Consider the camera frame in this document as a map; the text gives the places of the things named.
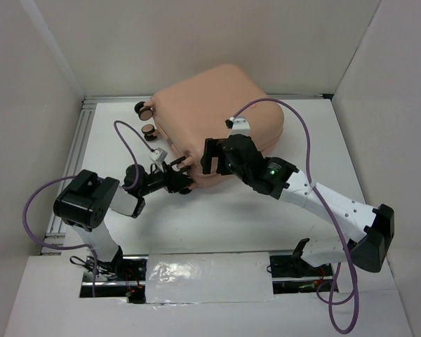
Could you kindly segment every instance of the cable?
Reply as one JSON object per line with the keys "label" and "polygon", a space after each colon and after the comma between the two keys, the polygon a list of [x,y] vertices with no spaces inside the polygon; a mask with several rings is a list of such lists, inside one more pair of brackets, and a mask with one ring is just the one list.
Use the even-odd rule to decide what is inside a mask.
{"label": "cable", "polygon": [[63,177],[63,178],[58,178],[58,179],[52,180],[52,181],[50,181],[50,182],[42,185],[37,190],[35,190],[33,192],[33,194],[31,194],[31,196],[28,198],[27,202],[25,203],[25,206],[23,207],[22,224],[23,224],[23,227],[25,229],[25,232],[27,232],[27,234],[30,237],[30,239],[33,240],[34,242],[36,242],[37,244],[40,244],[41,246],[44,246],[46,248],[55,249],[55,250],[58,250],[58,251],[71,251],[73,249],[80,249],[80,248],[84,248],[84,247],[89,248],[91,250],[92,255],[93,255],[92,297],[95,297],[95,280],[96,280],[96,277],[97,277],[98,258],[97,258],[97,253],[95,252],[95,250],[93,249],[93,247],[90,244],[79,244],[77,246],[56,246],[54,244],[47,244],[46,242],[43,242],[38,237],[36,237],[36,235],[33,234],[33,232],[29,228],[28,220],[27,220],[27,214],[28,214],[29,205],[32,203],[33,199],[42,190],[45,190],[48,186],[54,185],[56,183],[59,183],[60,181],[73,179],[75,177],[76,176],[67,176],[67,177]]}
{"label": "cable", "polygon": [[137,278],[137,276],[135,276],[134,271],[132,271],[129,268],[126,268],[127,271],[129,271],[131,274],[133,274],[134,280],[138,283],[138,288],[140,288],[140,282],[139,279]]}
{"label": "cable", "polygon": [[140,133],[137,132],[137,130],[135,130],[131,125],[129,125],[128,123],[124,122],[124,121],[115,121],[114,122],[114,128],[115,131],[117,132],[117,135],[120,137],[120,140],[123,142],[123,144],[125,145],[126,149],[129,151],[129,154],[131,155],[131,158],[133,158],[134,161],[134,166],[135,166],[135,178],[134,178],[134,182],[131,184],[131,186],[128,187],[123,187],[124,190],[128,191],[128,190],[132,190],[138,183],[139,180],[139,166],[138,166],[138,161],[135,159],[135,155],[134,152],[132,151],[132,149],[130,148],[130,146],[128,145],[128,143],[126,142],[125,138],[123,138],[119,127],[117,126],[118,124],[122,124],[124,126],[126,126],[127,128],[129,128],[130,130],[132,130],[132,132],[134,132],[136,135],[138,135],[138,137],[140,138],[140,140],[145,144],[146,147],[148,147],[148,150],[150,150],[151,152],[153,152],[154,150],[152,149],[151,146],[149,146],[149,144],[147,143],[147,141],[145,139],[143,139],[143,137],[140,135]]}
{"label": "cable", "polygon": [[[93,256],[87,256],[87,258],[89,258],[90,260],[83,260],[82,258],[79,258],[76,255],[72,255],[69,258],[69,261],[71,264],[73,265],[78,265],[80,267],[83,267],[84,269],[86,269],[88,272],[92,272],[93,271]],[[104,277],[106,277],[107,279],[114,279],[116,277],[115,274],[109,272],[109,270],[103,269],[102,267],[98,266],[97,268],[97,276],[98,275],[103,275]]]}
{"label": "cable", "polygon": [[[300,120],[301,125],[304,129],[304,132],[305,132],[305,135],[306,135],[306,141],[307,141],[306,174],[307,174],[307,179],[308,179],[309,183],[312,183],[312,176],[310,175],[310,134],[309,134],[309,129],[307,128],[307,125],[306,125],[304,119],[301,117],[301,115],[299,114],[298,111],[296,111],[289,104],[284,103],[281,100],[277,100],[276,98],[259,98],[257,100],[252,101],[252,102],[249,102],[247,105],[242,107],[234,115],[234,118],[239,116],[243,111],[248,109],[251,105],[253,105],[255,103],[259,103],[259,102],[275,102],[279,105],[283,105],[284,107],[289,109]],[[348,267],[349,267],[349,272],[351,273],[351,280],[352,280],[352,287],[353,287],[352,294],[349,295],[348,298],[345,299],[345,301],[347,302],[347,301],[349,301],[349,299],[352,298],[352,296],[354,297],[354,313],[352,315],[352,320],[351,320],[351,322],[349,323],[349,326],[346,329],[341,329],[337,325],[337,323],[335,322],[335,319],[334,319],[334,316],[333,316],[333,306],[338,305],[338,303],[333,302],[333,296],[334,296],[334,291],[335,291],[335,283],[337,282],[337,278],[338,278],[338,274],[340,272],[341,264],[339,264],[337,266],[337,271],[335,272],[335,275],[333,276],[333,282],[332,282],[332,285],[330,286],[329,300],[328,301],[324,300],[324,302],[328,304],[330,322],[332,323],[334,329],[341,334],[347,334],[347,333],[351,332],[352,329],[356,326],[357,319],[359,318],[359,288],[358,288],[358,285],[357,285],[357,281],[358,281],[357,280],[357,272],[356,272],[356,268],[354,267],[354,264],[352,262],[351,254],[349,253],[349,249],[348,249],[348,245],[347,245],[346,240],[345,240],[345,236],[343,235],[343,232],[340,228],[340,225],[338,224],[337,218],[335,217],[335,215],[332,212],[332,210],[330,209],[328,203],[323,198],[321,193],[318,191],[316,186],[313,188],[313,191],[315,191],[315,194],[320,199],[321,203],[323,204],[325,210],[328,212],[329,217],[334,224],[335,230],[337,230],[340,241],[342,242],[343,250],[345,251],[345,255],[346,255],[346,259],[347,259]]]}
{"label": "cable", "polygon": [[129,291],[129,281],[128,281],[128,274],[126,274],[125,271],[123,271],[123,273],[125,274],[125,280],[126,280],[126,291]]}
{"label": "cable", "polygon": [[317,269],[318,269],[318,271],[320,273],[320,276],[321,276],[320,279],[324,279],[324,277],[326,276],[326,272],[324,271],[324,268],[320,266]]}
{"label": "cable", "polygon": [[149,166],[149,173],[150,174],[153,174],[153,173],[155,173],[156,171],[158,171],[159,169],[158,169],[158,167],[157,167],[157,165],[155,164],[155,163],[153,163],[153,164],[151,164],[150,166]]}

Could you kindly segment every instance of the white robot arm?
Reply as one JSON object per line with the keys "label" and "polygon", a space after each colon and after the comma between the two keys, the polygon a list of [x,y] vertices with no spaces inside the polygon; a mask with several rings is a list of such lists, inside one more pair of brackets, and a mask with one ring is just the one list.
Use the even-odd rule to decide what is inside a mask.
{"label": "white robot arm", "polygon": [[144,196],[147,194],[161,188],[169,193],[185,193],[189,192],[187,188],[193,183],[184,174],[188,166],[173,169],[185,158],[167,164],[164,162],[166,152],[162,149],[154,150],[151,157],[150,173],[138,165],[136,174],[135,165],[131,165],[126,169],[123,186],[117,179],[100,178],[94,172],[82,170],[55,200],[55,215],[72,226],[85,244],[93,247],[98,265],[109,272],[118,273],[123,252],[106,228],[104,219],[108,209],[137,218],[145,207]]}
{"label": "white robot arm", "polygon": [[[386,205],[378,208],[359,203],[326,186],[309,181],[307,175],[281,158],[264,158],[248,136],[249,124],[243,117],[227,121],[228,138],[206,140],[201,160],[203,173],[210,173],[218,158],[217,173],[234,174],[260,194],[269,195],[302,207],[331,222],[326,207],[316,195],[321,193],[349,240],[348,247],[356,266],[379,272],[394,236],[394,211]],[[313,267],[346,260],[339,239],[303,239],[294,252]]]}

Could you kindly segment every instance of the plastic sheet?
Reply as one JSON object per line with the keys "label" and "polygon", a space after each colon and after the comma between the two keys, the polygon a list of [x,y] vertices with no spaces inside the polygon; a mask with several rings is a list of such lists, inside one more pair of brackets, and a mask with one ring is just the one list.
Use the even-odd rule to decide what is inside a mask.
{"label": "plastic sheet", "polygon": [[154,254],[147,264],[147,303],[273,300],[269,254]]}

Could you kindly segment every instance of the white floor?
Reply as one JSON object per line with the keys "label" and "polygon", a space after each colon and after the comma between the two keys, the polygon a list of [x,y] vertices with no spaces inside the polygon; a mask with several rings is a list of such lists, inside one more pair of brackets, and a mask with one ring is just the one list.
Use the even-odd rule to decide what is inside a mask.
{"label": "white floor", "polygon": [[[308,123],[314,179],[363,201],[352,163],[329,100],[288,101]],[[140,128],[134,103],[97,106],[83,168],[122,179],[131,158],[112,122]],[[273,155],[304,168],[305,137],[296,118],[285,111],[284,133]],[[147,150],[130,131],[123,134],[138,161],[149,164]],[[167,150],[162,140],[155,146]],[[146,198],[138,219],[109,212],[106,223],[125,254],[263,251],[293,249],[299,239],[330,237],[330,224],[293,205],[257,195],[236,178],[187,196],[160,191]],[[67,231],[66,244],[79,242]],[[334,336],[327,307],[315,294],[277,296],[261,303],[129,305],[120,298],[78,298],[82,270],[58,257],[31,257],[8,323],[7,336]],[[350,292],[345,272],[341,292]],[[411,336],[398,291],[385,264],[380,274],[359,273],[361,314],[352,336]],[[336,310],[340,325],[350,320],[350,305]]]}

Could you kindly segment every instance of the pink suitcase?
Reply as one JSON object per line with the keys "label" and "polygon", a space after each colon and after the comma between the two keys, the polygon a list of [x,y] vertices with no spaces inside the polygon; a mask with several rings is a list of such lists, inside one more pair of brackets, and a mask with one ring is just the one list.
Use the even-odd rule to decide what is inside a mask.
{"label": "pink suitcase", "polygon": [[[159,133],[184,165],[194,187],[216,185],[226,177],[217,174],[216,163],[211,174],[203,174],[200,161],[207,138],[226,138],[225,120],[246,103],[267,95],[236,65],[221,65],[155,93],[151,100],[138,103],[135,111],[141,120],[153,117],[153,126],[144,126],[145,139]],[[243,114],[250,124],[250,137],[259,151],[268,154],[282,134],[283,112],[272,102],[261,102]]]}

